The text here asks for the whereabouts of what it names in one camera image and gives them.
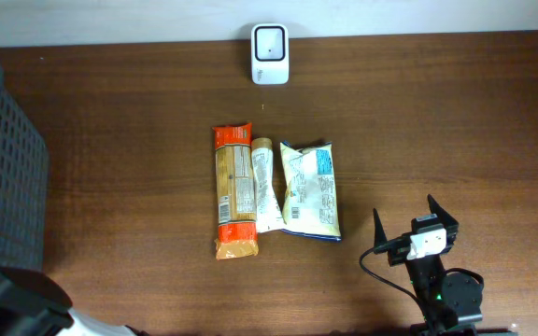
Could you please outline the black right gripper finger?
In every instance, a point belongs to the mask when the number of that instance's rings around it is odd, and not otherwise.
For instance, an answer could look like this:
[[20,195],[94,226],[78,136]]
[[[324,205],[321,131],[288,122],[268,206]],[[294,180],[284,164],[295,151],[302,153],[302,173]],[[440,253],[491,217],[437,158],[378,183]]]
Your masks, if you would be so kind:
[[432,196],[427,195],[430,211],[437,215],[448,232],[458,232],[459,222],[451,216]]
[[376,208],[373,209],[373,217],[375,224],[374,251],[386,252],[389,249],[388,239]]

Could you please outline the yellow snack bag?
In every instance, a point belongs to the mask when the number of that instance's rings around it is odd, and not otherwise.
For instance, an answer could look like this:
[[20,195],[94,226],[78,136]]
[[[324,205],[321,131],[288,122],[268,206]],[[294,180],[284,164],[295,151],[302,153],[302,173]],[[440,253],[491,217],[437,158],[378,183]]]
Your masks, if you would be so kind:
[[282,216],[285,233],[339,242],[332,144],[293,148],[280,144],[287,189]]

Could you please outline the white tube with tan cap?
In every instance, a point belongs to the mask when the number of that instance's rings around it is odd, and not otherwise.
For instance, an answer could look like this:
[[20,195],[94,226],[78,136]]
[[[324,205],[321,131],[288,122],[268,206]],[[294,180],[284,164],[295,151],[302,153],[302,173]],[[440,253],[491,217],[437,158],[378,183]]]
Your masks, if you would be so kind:
[[273,188],[273,143],[269,138],[257,138],[251,146],[257,233],[282,230],[285,221]]

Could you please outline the orange pasta packet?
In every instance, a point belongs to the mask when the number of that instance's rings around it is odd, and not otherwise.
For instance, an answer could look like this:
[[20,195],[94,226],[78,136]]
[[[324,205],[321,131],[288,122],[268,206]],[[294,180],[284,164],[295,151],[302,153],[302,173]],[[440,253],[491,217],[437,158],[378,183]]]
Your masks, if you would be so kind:
[[251,125],[215,127],[218,202],[216,259],[259,253],[255,187],[251,163]]

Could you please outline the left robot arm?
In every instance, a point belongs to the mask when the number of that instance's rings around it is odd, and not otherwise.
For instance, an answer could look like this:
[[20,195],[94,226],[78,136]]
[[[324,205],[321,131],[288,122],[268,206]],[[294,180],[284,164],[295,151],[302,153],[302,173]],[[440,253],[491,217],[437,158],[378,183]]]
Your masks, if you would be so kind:
[[42,272],[0,266],[0,336],[136,336],[81,314],[66,292]]

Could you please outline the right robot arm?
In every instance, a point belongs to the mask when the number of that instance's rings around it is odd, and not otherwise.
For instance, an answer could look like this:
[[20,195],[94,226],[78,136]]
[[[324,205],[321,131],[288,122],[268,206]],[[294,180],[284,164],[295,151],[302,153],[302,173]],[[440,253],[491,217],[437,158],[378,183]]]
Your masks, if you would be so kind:
[[389,240],[380,217],[375,223],[374,254],[387,254],[389,266],[404,265],[413,287],[394,287],[417,304],[424,321],[410,328],[413,335],[475,335],[474,325],[483,319],[484,279],[475,272],[444,267],[441,256],[454,246],[460,223],[431,195],[430,213],[411,220],[411,231]]

